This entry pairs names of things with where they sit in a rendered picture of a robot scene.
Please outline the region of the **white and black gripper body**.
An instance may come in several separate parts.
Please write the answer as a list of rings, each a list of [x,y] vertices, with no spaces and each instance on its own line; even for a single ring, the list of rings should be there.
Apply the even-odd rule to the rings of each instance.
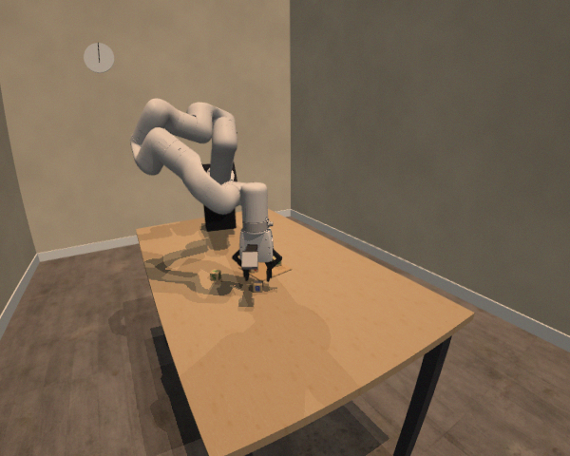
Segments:
[[[273,260],[274,241],[271,228],[258,233],[240,231],[239,257],[242,259],[242,251],[248,244],[257,244],[258,262],[271,262]]]

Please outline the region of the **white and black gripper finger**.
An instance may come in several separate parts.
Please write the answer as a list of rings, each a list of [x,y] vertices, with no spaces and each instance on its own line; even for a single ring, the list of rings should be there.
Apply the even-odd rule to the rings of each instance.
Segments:
[[[239,259],[239,250],[237,250],[233,256],[232,259],[241,267],[241,260]],[[245,281],[248,281],[249,279],[249,270],[243,270],[243,277],[245,277]]]
[[[275,260],[273,262],[265,262],[267,266],[267,282],[269,282],[270,278],[272,278],[272,269],[277,265],[277,263],[282,260],[282,256],[275,249],[273,249],[273,256],[275,257]]]

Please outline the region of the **tan flat mat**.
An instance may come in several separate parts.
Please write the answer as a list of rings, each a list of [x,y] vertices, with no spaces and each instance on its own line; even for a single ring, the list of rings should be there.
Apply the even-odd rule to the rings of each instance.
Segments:
[[[290,268],[284,264],[277,266],[277,267],[274,267],[272,269],[272,277],[281,275],[281,274],[286,273],[290,270],[292,270],[292,268]],[[258,263],[258,272],[255,272],[252,274],[249,272],[249,275],[253,276],[256,279],[261,279],[264,281],[264,280],[267,280],[266,271],[267,271],[267,266],[266,266],[265,262],[259,262]]]

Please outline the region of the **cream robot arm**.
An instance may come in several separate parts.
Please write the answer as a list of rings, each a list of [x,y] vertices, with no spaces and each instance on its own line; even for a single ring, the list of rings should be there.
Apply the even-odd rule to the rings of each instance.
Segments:
[[[238,137],[233,115],[207,103],[191,104],[186,113],[161,99],[145,105],[130,139],[138,167],[154,176],[166,166],[199,202],[217,214],[229,214],[241,205],[246,232],[263,232],[274,226],[268,219],[267,186],[251,182],[241,188],[244,183],[234,181]],[[212,138],[207,173],[200,156],[172,134],[196,143],[208,143]]]

